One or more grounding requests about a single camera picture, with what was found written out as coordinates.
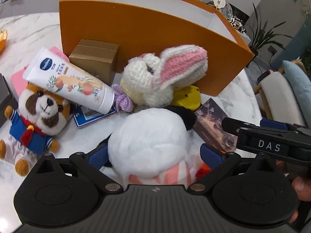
red scarf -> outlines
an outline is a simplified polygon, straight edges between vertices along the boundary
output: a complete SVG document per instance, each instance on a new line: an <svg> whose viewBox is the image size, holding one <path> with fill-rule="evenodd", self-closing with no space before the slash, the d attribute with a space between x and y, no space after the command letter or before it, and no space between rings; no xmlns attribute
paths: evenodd
<svg viewBox="0 0 311 233"><path fill-rule="evenodd" d="M46 136L37 126L33 125L31 122L26 120L24 117L21 116L21 120L23 123L27 126L26 131L22 134L21 136L21 144L23 146L28 146L31 139L32 139L32 134L35 132L41 136Z"/></svg>

chair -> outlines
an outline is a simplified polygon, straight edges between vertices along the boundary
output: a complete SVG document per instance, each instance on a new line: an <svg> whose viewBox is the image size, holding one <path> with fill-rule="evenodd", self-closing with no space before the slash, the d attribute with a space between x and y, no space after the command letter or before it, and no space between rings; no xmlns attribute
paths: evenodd
<svg viewBox="0 0 311 233"><path fill-rule="evenodd" d="M300 60L293 60L306 73ZM295 123L305 126L305 120L293 90L286 79L283 66L276 72L271 72L258 86L254 87L259 107L270 120Z"/></svg>

yellow knot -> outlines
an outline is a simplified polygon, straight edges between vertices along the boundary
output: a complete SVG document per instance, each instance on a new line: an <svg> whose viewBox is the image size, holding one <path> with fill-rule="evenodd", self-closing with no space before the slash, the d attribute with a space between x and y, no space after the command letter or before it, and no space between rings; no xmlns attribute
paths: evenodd
<svg viewBox="0 0 311 233"><path fill-rule="evenodd" d="M33 131L35 130L35 128L34 128L33 125L28 125L27 129L28 129L28 130L33 130Z"/></svg>

blue pillow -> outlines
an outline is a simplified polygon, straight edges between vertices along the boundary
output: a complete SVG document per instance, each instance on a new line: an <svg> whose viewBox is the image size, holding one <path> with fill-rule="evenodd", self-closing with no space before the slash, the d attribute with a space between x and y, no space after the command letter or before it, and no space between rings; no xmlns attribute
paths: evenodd
<svg viewBox="0 0 311 233"><path fill-rule="evenodd" d="M298 101L302 115L311 128L311 82L304 71L295 63L284 60L286 79L290 83Z"/></svg>

white tube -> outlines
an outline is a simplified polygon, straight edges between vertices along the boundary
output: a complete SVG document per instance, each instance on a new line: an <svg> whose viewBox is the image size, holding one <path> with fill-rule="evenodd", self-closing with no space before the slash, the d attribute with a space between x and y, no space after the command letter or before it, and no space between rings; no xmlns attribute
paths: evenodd
<svg viewBox="0 0 311 233"><path fill-rule="evenodd" d="M31 61L23 79L102 114L114 101L111 87L46 48Z"/></svg>

